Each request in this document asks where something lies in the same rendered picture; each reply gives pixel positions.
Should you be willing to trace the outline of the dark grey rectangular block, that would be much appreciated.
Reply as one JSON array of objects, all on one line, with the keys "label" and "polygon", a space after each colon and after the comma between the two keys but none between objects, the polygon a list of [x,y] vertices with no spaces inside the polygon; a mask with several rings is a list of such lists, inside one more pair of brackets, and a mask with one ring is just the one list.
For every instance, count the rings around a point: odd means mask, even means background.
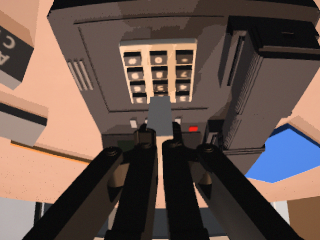
[{"label": "dark grey rectangular block", "polygon": [[23,81],[34,48],[0,26],[0,83],[14,90]]}]

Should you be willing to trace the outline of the dark grey desk phone body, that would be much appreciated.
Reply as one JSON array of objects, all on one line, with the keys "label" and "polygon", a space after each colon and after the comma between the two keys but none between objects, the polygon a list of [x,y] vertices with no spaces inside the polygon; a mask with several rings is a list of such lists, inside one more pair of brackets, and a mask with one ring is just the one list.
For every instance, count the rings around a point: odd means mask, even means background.
[{"label": "dark grey desk phone body", "polygon": [[123,152],[147,123],[150,96],[170,96],[185,146],[210,143],[232,100],[239,36],[255,24],[320,37],[314,0],[54,0],[46,17],[103,149]]}]

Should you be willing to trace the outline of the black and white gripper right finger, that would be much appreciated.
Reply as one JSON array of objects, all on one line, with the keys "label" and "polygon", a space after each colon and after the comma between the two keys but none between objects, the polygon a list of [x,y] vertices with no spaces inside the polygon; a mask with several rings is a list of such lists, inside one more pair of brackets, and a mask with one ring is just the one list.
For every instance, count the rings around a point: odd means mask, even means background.
[{"label": "black and white gripper right finger", "polygon": [[229,240],[305,240],[216,145],[191,149],[181,140],[181,126],[172,122],[170,96],[160,96],[168,240],[210,240],[193,183]]}]

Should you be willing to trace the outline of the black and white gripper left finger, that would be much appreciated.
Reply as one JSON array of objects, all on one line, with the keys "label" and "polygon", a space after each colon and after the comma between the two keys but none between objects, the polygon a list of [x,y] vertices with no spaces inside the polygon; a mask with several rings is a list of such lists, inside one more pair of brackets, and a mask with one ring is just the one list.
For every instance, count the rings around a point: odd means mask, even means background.
[{"label": "black and white gripper left finger", "polygon": [[160,96],[150,96],[134,149],[104,148],[22,240],[94,240],[118,201],[104,240],[152,240],[161,175],[159,124]]}]

